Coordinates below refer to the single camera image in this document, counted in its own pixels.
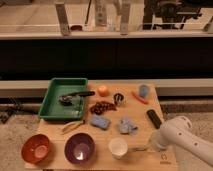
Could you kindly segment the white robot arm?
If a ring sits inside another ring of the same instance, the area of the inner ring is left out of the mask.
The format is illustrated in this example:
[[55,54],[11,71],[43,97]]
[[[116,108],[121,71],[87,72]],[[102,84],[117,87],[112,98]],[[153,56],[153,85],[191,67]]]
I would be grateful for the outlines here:
[[213,167],[213,143],[191,133],[192,122],[185,116],[167,120],[149,139],[155,151],[165,151],[170,145],[179,146]]

